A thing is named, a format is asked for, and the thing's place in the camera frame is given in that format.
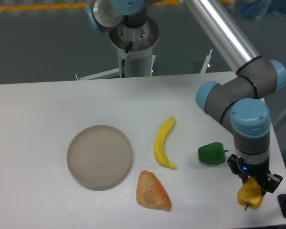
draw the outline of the toy green pepper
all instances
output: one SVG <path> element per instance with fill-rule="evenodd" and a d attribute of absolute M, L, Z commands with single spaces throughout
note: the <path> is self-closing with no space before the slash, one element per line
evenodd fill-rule
<path fill-rule="evenodd" d="M 225 162 L 226 151 L 222 143 L 213 142 L 198 149 L 198 158 L 203 163 L 219 165 Z"/>

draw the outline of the table surface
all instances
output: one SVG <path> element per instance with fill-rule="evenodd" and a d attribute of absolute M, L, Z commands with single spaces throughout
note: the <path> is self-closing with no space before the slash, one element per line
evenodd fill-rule
<path fill-rule="evenodd" d="M 207 166 L 197 149 L 233 136 L 195 103 L 206 81 L 225 83 L 232 72 L 93 81 L 0 85 L 0 229 L 4 228 L 244 228 L 286 224 L 277 195 L 286 193 L 286 170 L 271 128 L 270 170 L 284 179 L 257 210 L 236 196 L 242 186 L 227 163 Z M 153 144 L 162 123 L 176 123 L 165 142 L 177 170 L 161 167 Z M 72 139 L 93 125 L 111 125 L 133 148 L 127 176 L 117 186 L 90 190 L 68 170 Z M 172 201 L 170 212 L 138 205 L 140 172 L 149 170 Z"/>

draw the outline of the beige plastic plate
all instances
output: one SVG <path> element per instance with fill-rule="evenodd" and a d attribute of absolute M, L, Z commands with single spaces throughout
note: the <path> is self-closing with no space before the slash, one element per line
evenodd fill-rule
<path fill-rule="evenodd" d="M 85 186 L 114 186 L 132 162 L 128 138 L 118 129 L 96 125 L 81 131 L 72 140 L 67 154 L 69 170 Z"/>

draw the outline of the toy yellow pepper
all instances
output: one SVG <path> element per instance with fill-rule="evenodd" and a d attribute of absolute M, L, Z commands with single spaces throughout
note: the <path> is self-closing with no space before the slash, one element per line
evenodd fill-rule
<path fill-rule="evenodd" d="M 262 189 L 253 177 L 249 177 L 237 193 L 237 202 L 245 207 L 245 211 L 259 208 L 263 198 Z"/>

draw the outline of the banana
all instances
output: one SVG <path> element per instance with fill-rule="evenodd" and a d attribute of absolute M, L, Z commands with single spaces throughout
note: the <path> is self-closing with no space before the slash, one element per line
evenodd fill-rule
<path fill-rule="evenodd" d="M 154 156 L 156 157 L 158 163 L 164 167 L 168 167 L 171 169 L 177 169 L 177 166 L 169 161 L 164 152 L 163 145 L 167 134 L 170 132 L 174 124 L 175 124 L 175 117 L 170 117 L 164 122 L 164 124 L 161 126 L 159 130 L 153 148 Z"/>

